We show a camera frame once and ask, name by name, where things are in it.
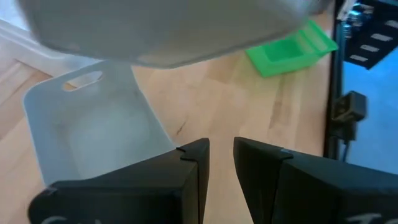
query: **bin handle hole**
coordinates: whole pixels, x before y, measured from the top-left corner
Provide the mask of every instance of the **bin handle hole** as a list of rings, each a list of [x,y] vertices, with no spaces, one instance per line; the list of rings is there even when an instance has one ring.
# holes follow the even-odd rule
[[[95,71],[95,72],[90,72],[84,75],[80,75],[79,77],[72,78],[71,80],[66,81],[63,84],[63,90],[65,91],[75,91],[80,88],[86,87],[88,85],[94,84],[98,81],[100,81],[103,78],[103,73],[102,71]],[[74,87],[73,85],[76,85],[76,83],[86,83],[82,86],[79,87]]]

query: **black metal stand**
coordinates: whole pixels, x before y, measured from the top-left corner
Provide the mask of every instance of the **black metal stand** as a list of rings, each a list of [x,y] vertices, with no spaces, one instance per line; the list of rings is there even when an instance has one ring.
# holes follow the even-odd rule
[[[339,158],[339,142],[333,135],[333,103],[342,95],[343,83],[343,62],[345,55],[345,38],[343,25],[337,20],[337,14],[344,0],[336,0],[333,24],[333,40],[338,44],[339,49],[331,53],[330,77],[329,77],[329,95],[326,107],[326,127],[325,142],[323,147],[323,157],[330,159]]]

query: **gray plastic object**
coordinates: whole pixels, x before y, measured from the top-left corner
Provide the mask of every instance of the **gray plastic object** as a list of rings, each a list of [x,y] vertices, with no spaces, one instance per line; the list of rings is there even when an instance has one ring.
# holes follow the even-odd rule
[[[63,89],[92,72],[102,77]],[[89,179],[175,149],[128,63],[103,61],[39,83],[26,93],[24,108],[45,185]]]
[[[51,49],[174,68],[283,38],[330,0],[18,1]]]

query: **translucent plastic bin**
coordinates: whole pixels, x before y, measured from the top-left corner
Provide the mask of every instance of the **translucent plastic bin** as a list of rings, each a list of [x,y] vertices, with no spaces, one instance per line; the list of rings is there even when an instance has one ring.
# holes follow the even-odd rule
[[[269,77],[311,66],[337,48],[315,22],[309,21],[295,34],[248,49],[246,53],[260,74]]]
[[[65,90],[71,79],[102,77]],[[103,61],[33,86],[24,108],[44,183],[83,180],[175,149],[128,63]]]

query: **green plastic box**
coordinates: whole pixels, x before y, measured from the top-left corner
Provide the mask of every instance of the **green plastic box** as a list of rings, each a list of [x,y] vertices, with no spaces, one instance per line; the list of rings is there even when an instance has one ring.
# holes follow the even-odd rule
[[[311,66],[337,48],[315,22],[309,21],[295,34],[248,49],[246,53],[260,74],[269,77]]]

